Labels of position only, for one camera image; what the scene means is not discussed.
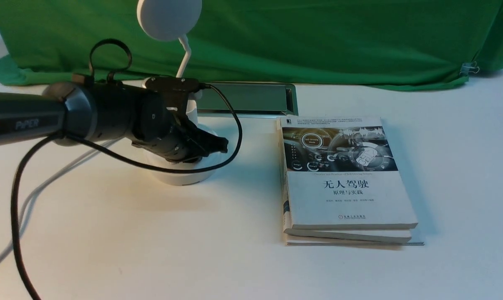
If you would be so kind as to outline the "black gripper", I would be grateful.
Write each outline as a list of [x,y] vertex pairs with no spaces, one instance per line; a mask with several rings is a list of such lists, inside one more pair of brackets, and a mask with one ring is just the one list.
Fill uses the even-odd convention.
[[171,163],[192,163],[227,153],[229,141],[186,115],[189,93],[150,91],[137,102],[131,144]]

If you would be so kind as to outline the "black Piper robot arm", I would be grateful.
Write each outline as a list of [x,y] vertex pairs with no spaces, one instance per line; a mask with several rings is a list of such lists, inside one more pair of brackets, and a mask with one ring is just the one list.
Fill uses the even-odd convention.
[[94,143],[127,138],[170,162],[226,153],[226,138],[200,129],[182,112],[187,94],[117,81],[53,83],[42,95],[0,92],[0,145],[63,132]]

